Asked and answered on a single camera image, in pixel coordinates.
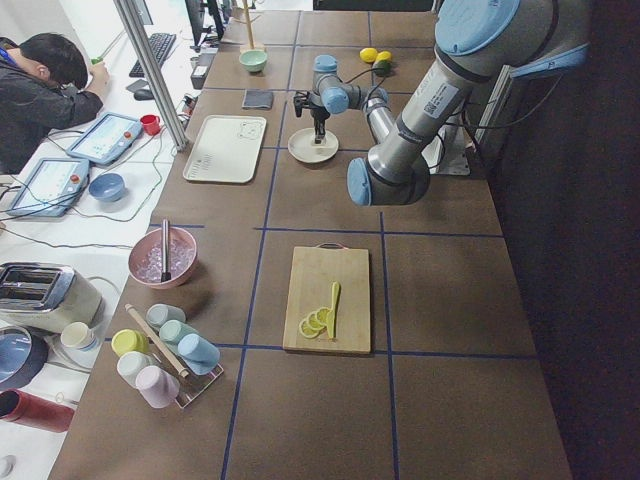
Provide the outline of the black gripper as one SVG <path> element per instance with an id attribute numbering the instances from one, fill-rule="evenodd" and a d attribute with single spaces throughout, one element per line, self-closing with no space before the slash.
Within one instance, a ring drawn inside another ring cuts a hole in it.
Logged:
<path id="1" fill-rule="evenodd" d="M 310 111 L 314 120 L 314 140 L 325 138 L 325 122 L 330 117 L 330 113 L 324 106 L 317 104 L 315 104 L 315 108 Z"/>

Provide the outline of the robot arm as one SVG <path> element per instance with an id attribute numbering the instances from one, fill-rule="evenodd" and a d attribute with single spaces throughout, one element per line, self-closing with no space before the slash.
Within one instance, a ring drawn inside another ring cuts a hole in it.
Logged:
<path id="1" fill-rule="evenodd" d="M 314 61 L 313 105 L 329 114 L 364 112 L 376 143 L 347 170 L 351 200 L 362 206 L 412 204 L 426 193 L 423 151 L 478 85 L 502 67 L 516 77 L 563 73 L 586 59 L 590 1 L 447 1 L 435 23 L 435 60 L 402 112 L 393 117 L 385 93 L 342 81 L 337 61 Z"/>

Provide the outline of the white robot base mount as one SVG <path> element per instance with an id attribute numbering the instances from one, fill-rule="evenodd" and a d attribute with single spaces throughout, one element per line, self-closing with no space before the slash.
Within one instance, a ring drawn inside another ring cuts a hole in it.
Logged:
<path id="1" fill-rule="evenodd" d="M 422 156 L 432 175 L 468 176 L 471 169 L 465 151 L 464 129 L 445 125 L 423 150 Z"/>

